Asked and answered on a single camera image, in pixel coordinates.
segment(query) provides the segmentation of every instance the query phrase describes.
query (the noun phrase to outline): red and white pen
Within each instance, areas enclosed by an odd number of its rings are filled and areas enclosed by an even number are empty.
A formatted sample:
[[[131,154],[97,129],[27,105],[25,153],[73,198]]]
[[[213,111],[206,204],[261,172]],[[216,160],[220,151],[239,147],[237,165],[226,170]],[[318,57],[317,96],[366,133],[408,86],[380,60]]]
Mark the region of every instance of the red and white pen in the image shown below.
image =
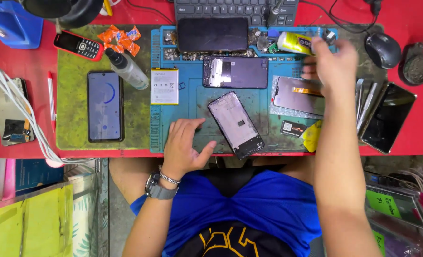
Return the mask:
[[[54,98],[53,98],[53,76],[51,72],[48,72],[48,95],[50,97],[50,116],[51,116],[51,127],[53,132],[56,132],[56,114],[54,113]]]

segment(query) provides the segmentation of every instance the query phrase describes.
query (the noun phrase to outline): computer mouse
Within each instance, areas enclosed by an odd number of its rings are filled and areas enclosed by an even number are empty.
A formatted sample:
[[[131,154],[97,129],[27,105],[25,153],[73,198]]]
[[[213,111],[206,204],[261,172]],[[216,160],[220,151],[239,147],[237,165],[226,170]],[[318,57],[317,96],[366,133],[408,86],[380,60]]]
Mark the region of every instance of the computer mouse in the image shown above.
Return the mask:
[[[391,36],[376,32],[365,39],[365,49],[376,66],[383,69],[396,67],[402,58],[402,49]]]

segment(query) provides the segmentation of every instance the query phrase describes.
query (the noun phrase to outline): bracelet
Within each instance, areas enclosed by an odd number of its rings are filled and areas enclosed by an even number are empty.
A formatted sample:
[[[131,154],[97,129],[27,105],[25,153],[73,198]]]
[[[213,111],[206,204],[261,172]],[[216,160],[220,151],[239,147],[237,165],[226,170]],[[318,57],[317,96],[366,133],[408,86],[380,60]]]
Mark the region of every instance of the bracelet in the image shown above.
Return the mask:
[[[177,185],[177,184],[180,184],[180,182],[181,182],[181,180],[178,181],[178,180],[174,180],[174,179],[169,178],[168,176],[162,174],[161,171],[159,171],[159,174],[161,175],[161,178],[163,178],[164,180],[166,180],[167,182],[170,182],[172,184]]]

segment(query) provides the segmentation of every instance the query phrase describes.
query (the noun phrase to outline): qr code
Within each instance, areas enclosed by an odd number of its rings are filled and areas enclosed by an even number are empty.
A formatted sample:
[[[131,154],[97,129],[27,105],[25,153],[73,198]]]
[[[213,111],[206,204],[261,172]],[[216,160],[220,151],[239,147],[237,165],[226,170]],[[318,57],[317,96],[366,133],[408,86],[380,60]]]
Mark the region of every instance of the qr code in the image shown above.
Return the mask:
[[[283,130],[291,131],[291,128],[292,128],[292,124],[287,122],[284,123]]]

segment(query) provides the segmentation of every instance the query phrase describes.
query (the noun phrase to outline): blue arc on screen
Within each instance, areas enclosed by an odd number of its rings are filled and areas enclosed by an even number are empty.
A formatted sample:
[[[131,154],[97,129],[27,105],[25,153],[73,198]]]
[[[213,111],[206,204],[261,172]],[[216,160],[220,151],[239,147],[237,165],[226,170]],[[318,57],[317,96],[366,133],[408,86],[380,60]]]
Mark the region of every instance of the blue arc on screen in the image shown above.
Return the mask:
[[[105,82],[107,85],[109,85],[111,88],[112,88],[112,90],[113,90],[113,96],[110,98],[110,100],[108,100],[108,101],[106,101],[106,102],[104,102],[104,103],[109,103],[109,102],[111,102],[112,100],[113,100],[113,98],[115,98],[115,88],[110,84],[110,83],[108,83],[108,82]]]

